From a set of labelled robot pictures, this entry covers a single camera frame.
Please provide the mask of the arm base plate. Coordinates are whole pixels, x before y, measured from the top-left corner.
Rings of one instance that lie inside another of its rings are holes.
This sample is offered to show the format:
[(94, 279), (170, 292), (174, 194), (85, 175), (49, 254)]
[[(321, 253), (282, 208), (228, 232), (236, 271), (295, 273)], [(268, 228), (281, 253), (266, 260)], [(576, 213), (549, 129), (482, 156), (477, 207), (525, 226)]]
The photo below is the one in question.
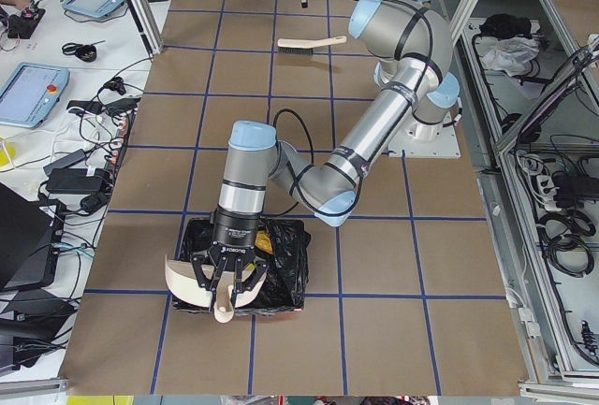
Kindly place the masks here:
[(411, 114), (405, 118), (387, 150), (393, 157), (459, 159), (461, 157), (453, 119), (446, 113), (441, 123), (418, 122)]

